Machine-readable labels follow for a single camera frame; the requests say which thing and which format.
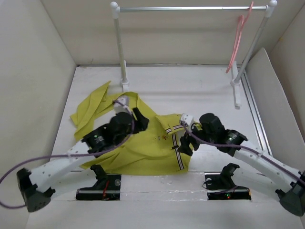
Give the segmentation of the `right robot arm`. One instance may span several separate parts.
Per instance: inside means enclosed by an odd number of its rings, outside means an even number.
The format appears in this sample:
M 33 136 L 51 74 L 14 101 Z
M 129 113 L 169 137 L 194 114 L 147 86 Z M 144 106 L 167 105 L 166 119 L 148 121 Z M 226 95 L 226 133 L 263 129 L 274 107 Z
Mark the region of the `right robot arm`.
M 246 136 L 233 129 L 226 129 L 219 117 L 203 114 L 196 123 L 189 114 L 182 114 L 180 124 L 185 133 L 180 138 L 179 151 L 192 155 L 199 145 L 216 147 L 219 151 L 245 162 L 257 172 L 243 170 L 229 163 L 219 176 L 224 189 L 242 186 L 256 190 L 280 203 L 291 214 L 305 214 L 305 174 L 285 165 L 274 157 L 256 148 Z

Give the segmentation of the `yellow trousers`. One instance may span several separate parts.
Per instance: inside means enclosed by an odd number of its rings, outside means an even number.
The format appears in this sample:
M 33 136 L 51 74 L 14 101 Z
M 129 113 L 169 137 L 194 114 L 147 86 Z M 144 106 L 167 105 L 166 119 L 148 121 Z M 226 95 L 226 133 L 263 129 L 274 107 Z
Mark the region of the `yellow trousers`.
M 77 107 L 70 116 L 76 127 L 74 137 L 81 140 L 93 130 L 94 121 L 113 110 L 113 101 L 129 98 L 129 107 L 137 107 L 149 119 L 146 131 L 131 136 L 121 147 L 81 165 L 88 169 L 100 165 L 106 173 L 133 176 L 175 175 L 188 171 L 191 157 L 178 147 L 184 128 L 181 114 L 158 115 L 135 92 L 108 94 L 109 83 L 100 86 Z

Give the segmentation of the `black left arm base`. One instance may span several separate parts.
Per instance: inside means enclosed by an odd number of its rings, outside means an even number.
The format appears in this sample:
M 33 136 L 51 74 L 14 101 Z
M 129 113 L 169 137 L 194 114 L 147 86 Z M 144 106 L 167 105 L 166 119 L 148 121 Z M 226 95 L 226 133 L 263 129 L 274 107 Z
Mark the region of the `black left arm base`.
M 107 174 L 102 166 L 93 165 L 90 170 L 95 173 L 95 183 L 76 191 L 79 201 L 117 201 L 120 200 L 122 176 Z

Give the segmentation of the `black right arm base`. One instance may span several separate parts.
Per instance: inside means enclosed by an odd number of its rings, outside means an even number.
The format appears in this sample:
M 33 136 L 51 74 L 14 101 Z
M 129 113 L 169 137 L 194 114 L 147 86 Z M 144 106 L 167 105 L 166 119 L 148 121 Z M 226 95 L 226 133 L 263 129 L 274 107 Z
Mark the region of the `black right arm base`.
M 226 165 L 221 172 L 205 172 L 202 187 L 207 191 L 207 199 L 212 200 L 252 200 L 250 189 L 237 186 L 232 177 L 240 166 Z

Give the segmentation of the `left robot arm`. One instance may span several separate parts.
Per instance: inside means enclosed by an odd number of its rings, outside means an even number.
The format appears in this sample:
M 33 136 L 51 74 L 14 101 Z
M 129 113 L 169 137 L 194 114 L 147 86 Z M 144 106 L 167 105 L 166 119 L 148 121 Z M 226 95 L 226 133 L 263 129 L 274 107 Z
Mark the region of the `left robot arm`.
M 63 156 L 32 170 L 22 168 L 16 176 L 18 187 L 29 213 L 47 206 L 52 199 L 73 189 L 91 175 L 90 184 L 95 189 L 106 185 L 106 173 L 101 166 L 93 165 L 76 178 L 69 173 L 101 155 L 120 147 L 132 134 L 145 131 L 149 119 L 138 108 L 116 113 L 110 121 L 86 134 Z

